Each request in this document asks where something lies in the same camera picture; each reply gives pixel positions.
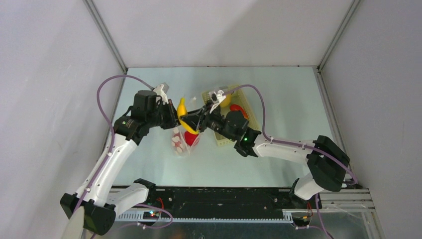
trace light blue table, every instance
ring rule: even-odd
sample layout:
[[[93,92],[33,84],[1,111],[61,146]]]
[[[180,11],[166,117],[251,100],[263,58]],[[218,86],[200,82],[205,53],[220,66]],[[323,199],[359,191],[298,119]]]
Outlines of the light blue table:
[[[253,84],[264,97],[266,131],[275,137],[292,140],[332,138],[327,116],[312,67],[189,67],[130,68],[129,75],[152,86],[166,82],[167,96],[177,106],[182,96],[229,84]],[[140,82],[126,79],[116,109],[116,117],[133,104]],[[262,109],[254,90],[244,88],[255,116],[262,124]],[[242,157],[232,146],[218,147],[211,130],[202,135],[189,157],[181,158],[171,147],[171,130],[151,129],[128,158],[114,185],[130,185],[143,178],[160,186],[209,187],[290,187],[309,170],[302,165],[277,158]]]

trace gray wall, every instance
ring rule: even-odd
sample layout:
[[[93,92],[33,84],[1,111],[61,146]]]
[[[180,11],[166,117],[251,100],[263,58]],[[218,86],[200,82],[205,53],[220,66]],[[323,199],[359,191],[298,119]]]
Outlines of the gray wall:
[[[352,0],[94,2],[128,67],[173,67],[316,65]]]
[[[0,66],[0,238],[60,238],[60,198],[106,136],[97,87],[119,68],[82,0],[2,1]],[[102,94],[109,115],[119,85]]]
[[[323,70],[388,239],[421,238],[422,1],[363,1]]]

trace yellow basket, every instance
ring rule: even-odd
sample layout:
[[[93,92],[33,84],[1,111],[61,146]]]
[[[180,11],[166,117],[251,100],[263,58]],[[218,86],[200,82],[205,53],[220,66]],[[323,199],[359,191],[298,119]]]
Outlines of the yellow basket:
[[[229,85],[229,86],[223,86],[220,87],[223,91],[229,91],[232,90],[239,85]],[[202,99],[204,100],[204,104],[210,100],[210,96],[208,95],[209,91],[202,93]],[[236,104],[239,105],[245,110],[249,117],[249,127],[251,127],[254,130],[260,130],[259,124],[256,121],[255,114],[252,111],[251,106],[249,105],[248,100],[246,99],[245,94],[243,93],[242,89],[239,89],[231,94],[231,101],[230,104],[227,107],[221,107],[221,114],[223,116],[226,116],[228,112],[230,112],[230,106]],[[218,146],[224,146],[224,145],[234,145],[235,142],[231,141],[230,139],[227,139],[226,137],[222,136],[219,133],[214,133],[215,140],[217,142]]]

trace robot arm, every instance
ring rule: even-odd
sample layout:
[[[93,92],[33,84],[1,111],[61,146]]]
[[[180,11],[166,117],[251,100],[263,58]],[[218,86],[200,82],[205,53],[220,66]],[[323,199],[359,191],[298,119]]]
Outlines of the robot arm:
[[[274,157],[302,165],[310,173],[297,179],[290,193],[292,202],[301,207],[313,195],[322,190],[338,192],[341,190],[346,171],[325,155],[312,150],[318,148],[338,159],[346,167],[349,157],[328,137],[320,135],[317,140],[291,142],[264,137],[260,131],[248,127],[248,120],[240,111],[229,112],[222,117],[219,106],[224,97],[221,92],[210,93],[211,100],[201,109],[189,112],[180,118],[192,129],[200,132],[210,128],[222,136],[235,141],[234,148],[244,157]]]
[[[139,91],[134,97],[133,106],[115,121],[112,152],[108,152],[107,146],[75,194],[65,193],[60,200],[68,218],[82,197],[81,206],[85,208],[84,228],[104,235],[113,225],[116,216],[147,200],[149,189],[155,187],[155,184],[142,179],[117,194],[109,196],[108,193],[123,164],[150,128],[159,126],[169,129],[179,125],[173,103],[165,94],[167,89],[166,84],[161,84],[153,91]]]

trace yellow banana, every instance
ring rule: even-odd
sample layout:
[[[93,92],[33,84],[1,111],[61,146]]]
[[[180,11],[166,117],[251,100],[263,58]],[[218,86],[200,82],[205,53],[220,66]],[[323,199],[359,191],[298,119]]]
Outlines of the yellow banana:
[[[179,118],[180,124],[185,128],[189,133],[192,134],[198,134],[199,132],[192,129],[187,123],[185,123],[183,120],[180,119],[180,117],[185,116],[188,114],[188,111],[186,110],[185,106],[185,98],[182,97],[180,99],[179,106],[177,106],[177,117]]]

